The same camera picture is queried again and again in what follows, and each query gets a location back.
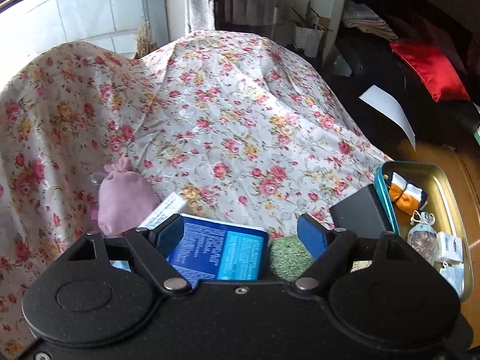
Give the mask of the pink drawstring pouch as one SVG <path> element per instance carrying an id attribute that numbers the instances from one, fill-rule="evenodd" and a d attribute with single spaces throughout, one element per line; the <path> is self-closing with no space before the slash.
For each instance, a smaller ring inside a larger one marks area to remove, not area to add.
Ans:
<path id="1" fill-rule="evenodd" d="M 119 236 L 141 222 L 160 205 L 146 180 L 127 157 L 104 166 L 106 177 L 98 189 L 97 225 L 106 237 Z"/>

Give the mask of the small white box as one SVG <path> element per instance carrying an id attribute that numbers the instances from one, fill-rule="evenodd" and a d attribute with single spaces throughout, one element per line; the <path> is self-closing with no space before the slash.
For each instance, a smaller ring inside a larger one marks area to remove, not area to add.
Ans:
<path id="1" fill-rule="evenodd" d="M 448 233 L 437 233 L 438 248 L 435 261 L 438 263 L 458 264 L 463 262 L 463 244 L 461 238 Z"/>

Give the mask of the white paper sheet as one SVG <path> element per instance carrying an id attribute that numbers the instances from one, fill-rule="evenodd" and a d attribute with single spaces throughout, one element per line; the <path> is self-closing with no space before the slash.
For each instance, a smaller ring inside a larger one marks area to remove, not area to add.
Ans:
<path id="1" fill-rule="evenodd" d="M 359 99 L 399 126 L 411 147 L 416 150 L 415 133 L 402 106 L 393 96 L 376 85 L 372 85 L 363 94 L 360 94 Z"/>

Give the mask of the white blue small carton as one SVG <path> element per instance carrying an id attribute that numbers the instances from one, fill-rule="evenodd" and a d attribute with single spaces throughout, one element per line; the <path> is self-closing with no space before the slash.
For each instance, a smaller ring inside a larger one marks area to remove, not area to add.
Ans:
<path id="1" fill-rule="evenodd" d="M 187 200 L 177 193 L 171 193 L 137 226 L 136 230 L 153 230 L 172 215 L 190 213 L 191 208 Z"/>

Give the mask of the red satin cushion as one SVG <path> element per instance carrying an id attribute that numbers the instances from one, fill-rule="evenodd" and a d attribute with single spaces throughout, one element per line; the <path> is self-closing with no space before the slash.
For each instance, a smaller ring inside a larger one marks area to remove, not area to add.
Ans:
<path id="1" fill-rule="evenodd" d="M 390 47 L 414 70 L 435 102 L 470 100 L 461 78 L 437 47 L 414 40 L 392 42 Z"/>

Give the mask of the floral tablecloth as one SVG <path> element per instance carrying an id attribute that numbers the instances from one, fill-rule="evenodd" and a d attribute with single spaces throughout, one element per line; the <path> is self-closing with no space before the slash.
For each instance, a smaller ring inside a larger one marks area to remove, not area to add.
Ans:
<path id="1" fill-rule="evenodd" d="M 386 156 L 304 59 L 203 31 L 140 60 L 86 42 L 47 50 L 1 89 L 1 354 L 32 342 L 21 300 L 97 226 L 94 172 L 129 158 L 194 215 L 296 232 L 372 182 Z"/>

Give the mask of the patterned curtain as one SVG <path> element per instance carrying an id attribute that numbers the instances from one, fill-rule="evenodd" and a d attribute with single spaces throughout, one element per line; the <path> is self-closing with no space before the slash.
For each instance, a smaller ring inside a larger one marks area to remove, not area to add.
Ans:
<path id="1" fill-rule="evenodd" d="M 185 33 L 214 29 L 214 0 L 185 0 Z"/>

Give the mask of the gold metal tray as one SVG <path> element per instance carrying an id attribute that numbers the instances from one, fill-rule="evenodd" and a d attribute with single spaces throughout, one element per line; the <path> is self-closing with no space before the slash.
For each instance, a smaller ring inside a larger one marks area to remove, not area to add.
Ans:
<path id="1" fill-rule="evenodd" d="M 373 186 L 391 223 L 391 228 L 403 239 L 407 237 L 408 230 L 411 228 L 409 218 L 387 197 L 386 177 L 394 172 L 426 191 L 428 195 L 426 211 L 436 218 L 433 225 L 435 230 L 462 239 L 461 262 L 464 264 L 464 279 L 460 300 L 466 302 L 473 289 L 473 268 L 461 212 L 446 174 L 434 164 L 403 161 L 386 162 L 377 169 Z"/>

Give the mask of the blue Tempo tissue pack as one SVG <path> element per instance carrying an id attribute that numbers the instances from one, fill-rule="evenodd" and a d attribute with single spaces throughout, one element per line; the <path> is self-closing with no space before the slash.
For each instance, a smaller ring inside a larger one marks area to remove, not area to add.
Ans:
<path id="1" fill-rule="evenodd" d="M 256 281 L 262 275 L 269 234 L 263 228 L 182 216 L 184 235 L 168 256 L 192 287 L 199 281 Z"/>

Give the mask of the folded towels stack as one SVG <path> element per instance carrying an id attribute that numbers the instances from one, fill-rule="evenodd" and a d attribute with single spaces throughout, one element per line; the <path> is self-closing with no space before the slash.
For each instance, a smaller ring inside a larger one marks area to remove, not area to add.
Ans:
<path id="1" fill-rule="evenodd" d="M 343 8 L 343 25 L 349 29 L 358 29 L 362 33 L 373 34 L 389 42 L 397 41 L 398 36 L 391 27 L 365 4 L 346 0 Z"/>

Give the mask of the glass shelf unit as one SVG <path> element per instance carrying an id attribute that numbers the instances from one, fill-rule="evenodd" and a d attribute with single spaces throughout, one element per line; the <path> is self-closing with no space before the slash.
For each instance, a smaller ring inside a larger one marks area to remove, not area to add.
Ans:
<path id="1" fill-rule="evenodd" d="M 289 9 L 290 0 L 214 0 L 215 26 L 272 39 L 287 22 Z"/>

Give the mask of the black leather sofa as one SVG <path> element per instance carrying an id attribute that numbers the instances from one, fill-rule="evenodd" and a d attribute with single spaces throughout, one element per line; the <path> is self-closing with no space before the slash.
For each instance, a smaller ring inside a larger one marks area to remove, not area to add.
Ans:
<path id="1" fill-rule="evenodd" d="M 340 24 L 335 45 L 352 70 L 348 77 L 328 77 L 347 112 L 378 148 L 406 140 L 402 129 L 359 99 L 370 86 L 393 96 L 402 106 L 419 142 L 437 146 L 479 144 L 479 36 L 425 0 L 351 0 L 365 4 L 398 36 L 437 47 L 450 61 L 469 101 L 435 102 L 389 42 Z"/>

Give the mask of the green knitted ball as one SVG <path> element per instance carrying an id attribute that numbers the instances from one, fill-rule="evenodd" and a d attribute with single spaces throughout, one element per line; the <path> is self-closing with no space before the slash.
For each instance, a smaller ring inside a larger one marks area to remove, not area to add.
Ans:
<path id="1" fill-rule="evenodd" d="M 311 266 L 313 257 L 298 236 L 285 236 L 270 241 L 268 263 L 273 275 L 293 282 Z"/>

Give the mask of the white potted plant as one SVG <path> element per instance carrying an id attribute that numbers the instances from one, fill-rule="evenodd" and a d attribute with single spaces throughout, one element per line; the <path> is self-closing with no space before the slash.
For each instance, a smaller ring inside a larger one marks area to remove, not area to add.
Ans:
<path id="1" fill-rule="evenodd" d="M 293 46 L 306 57 L 315 59 L 327 28 L 320 23 L 321 17 L 313 8 L 312 0 L 308 0 L 304 13 L 300 13 L 295 7 L 290 9 L 295 16 Z"/>

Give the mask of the mesh potpourri sachet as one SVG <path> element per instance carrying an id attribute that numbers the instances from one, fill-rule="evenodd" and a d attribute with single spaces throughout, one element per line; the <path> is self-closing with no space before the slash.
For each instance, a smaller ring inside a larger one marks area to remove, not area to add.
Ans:
<path id="1" fill-rule="evenodd" d="M 408 232 L 408 244 L 419 253 L 431 266 L 434 265 L 438 254 L 437 232 L 434 230 L 434 214 L 425 211 L 414 211 Z"/>

